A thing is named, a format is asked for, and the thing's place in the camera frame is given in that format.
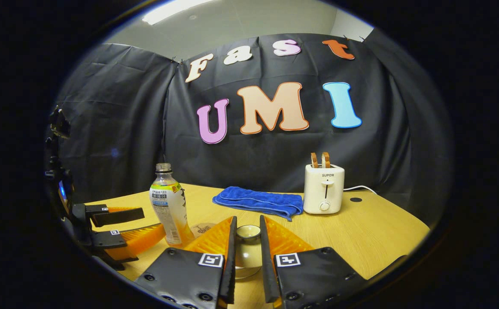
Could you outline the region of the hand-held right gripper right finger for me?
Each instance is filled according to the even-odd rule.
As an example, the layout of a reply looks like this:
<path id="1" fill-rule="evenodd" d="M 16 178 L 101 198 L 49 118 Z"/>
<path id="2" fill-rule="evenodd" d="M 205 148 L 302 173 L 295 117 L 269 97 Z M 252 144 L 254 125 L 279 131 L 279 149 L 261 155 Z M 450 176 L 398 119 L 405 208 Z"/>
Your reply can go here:
<path id="1" fill-rule="evenodd" d="M 367 282 L 333 248 L 313 248 L 261 215 L 262 272 L 273 309 L 341 309 Z"/>

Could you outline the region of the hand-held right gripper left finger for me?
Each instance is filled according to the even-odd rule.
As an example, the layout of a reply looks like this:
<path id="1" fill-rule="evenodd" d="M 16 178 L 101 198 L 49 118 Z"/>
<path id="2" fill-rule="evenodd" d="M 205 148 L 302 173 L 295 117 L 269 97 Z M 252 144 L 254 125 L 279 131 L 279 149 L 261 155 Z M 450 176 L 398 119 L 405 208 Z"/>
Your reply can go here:
<path id="1" fill-rule="evenodd" d="M 185 248 L 167 248 L 136 279 L 177 309 L 227 309 L 234 302 L 237 217 L 214 225 Z"/>

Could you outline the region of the white teacup lid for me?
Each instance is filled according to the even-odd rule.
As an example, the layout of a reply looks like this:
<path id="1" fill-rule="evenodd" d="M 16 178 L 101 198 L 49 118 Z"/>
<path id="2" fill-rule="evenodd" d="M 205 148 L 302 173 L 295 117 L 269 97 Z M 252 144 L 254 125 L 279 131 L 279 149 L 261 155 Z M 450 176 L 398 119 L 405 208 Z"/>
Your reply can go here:
<path id="1" fill-rule="evenodd" d="M 238 269 L 257 269 L 262 266 L 261 229 L 243 225 L 235 232 L 234 265 Z"/>

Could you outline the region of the round cork coaster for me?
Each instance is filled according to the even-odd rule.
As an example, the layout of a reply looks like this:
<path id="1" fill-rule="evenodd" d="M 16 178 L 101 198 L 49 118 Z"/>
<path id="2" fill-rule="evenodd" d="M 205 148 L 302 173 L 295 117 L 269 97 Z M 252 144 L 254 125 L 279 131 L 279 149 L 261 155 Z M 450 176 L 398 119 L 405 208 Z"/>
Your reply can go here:
<path id="1" fill-rule="evenodd" d="M 215 225 L 215 223 L 199 223 L 191 226 L 190 229 L 193 233 L 194 238 L 196 239 L 212 229 L 212 227 L 214 227 Z"/>

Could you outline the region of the clear water bottle orange drink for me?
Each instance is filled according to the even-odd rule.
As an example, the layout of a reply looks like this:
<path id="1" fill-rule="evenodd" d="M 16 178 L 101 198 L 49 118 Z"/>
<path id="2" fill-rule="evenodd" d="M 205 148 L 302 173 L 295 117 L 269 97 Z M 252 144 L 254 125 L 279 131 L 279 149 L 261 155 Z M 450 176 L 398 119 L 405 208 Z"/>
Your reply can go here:
<path id="1" fill-rule="evenodd" d="M 188 224 L 185 192 L 173 178 L 170 164 L 156 164 L 155 175 L 149 188 L 152 208 L 163 225 L 167 244 L 184 248 L 195 239 Z"/>

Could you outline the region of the blue towel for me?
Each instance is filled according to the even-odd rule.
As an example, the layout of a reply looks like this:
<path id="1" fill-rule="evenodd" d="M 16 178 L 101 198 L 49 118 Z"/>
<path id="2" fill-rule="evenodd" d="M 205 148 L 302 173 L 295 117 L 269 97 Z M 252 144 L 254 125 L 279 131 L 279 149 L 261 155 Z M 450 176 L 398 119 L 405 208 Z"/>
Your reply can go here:
<path id="1" fill-rule="evenodd" d="M 288 221 L 303 213 L 303 198 L 294 194 L 253 191 L 230 186 L 212 198 L 212 202 L 232 209 L 277 215 Z"/>

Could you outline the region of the white toaster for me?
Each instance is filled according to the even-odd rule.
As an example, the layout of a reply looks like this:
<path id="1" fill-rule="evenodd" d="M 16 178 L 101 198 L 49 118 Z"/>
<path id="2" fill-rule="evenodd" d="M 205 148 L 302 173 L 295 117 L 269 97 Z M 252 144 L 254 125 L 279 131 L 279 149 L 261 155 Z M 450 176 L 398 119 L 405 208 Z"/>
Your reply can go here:
<path id="1" fill-rule="evenodd" d="M 342 205 L 345 170 L 331 165 L 330 168 L 314 168 L 306 165 L 303 191 L 303 211 L 314 215 L 338 213 Z"/>

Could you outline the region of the black backdrop cloth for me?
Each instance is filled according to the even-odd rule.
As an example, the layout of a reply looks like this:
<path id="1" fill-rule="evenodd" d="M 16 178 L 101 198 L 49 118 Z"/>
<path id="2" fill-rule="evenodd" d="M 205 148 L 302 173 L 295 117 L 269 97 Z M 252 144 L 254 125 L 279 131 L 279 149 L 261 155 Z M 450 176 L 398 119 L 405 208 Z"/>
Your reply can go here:
<path id="1" fill-rule="evenodd" d="M 184 183 L 302 192 L 312 152 L 428 226 L 453 180 L 445 104 L 425 70 L 374 30 L 363 42 L 314 33 L 242 39 L 174 61 L 103 43 L 53 107 L 76 202 L 148 191 L 167 162 Z"/>

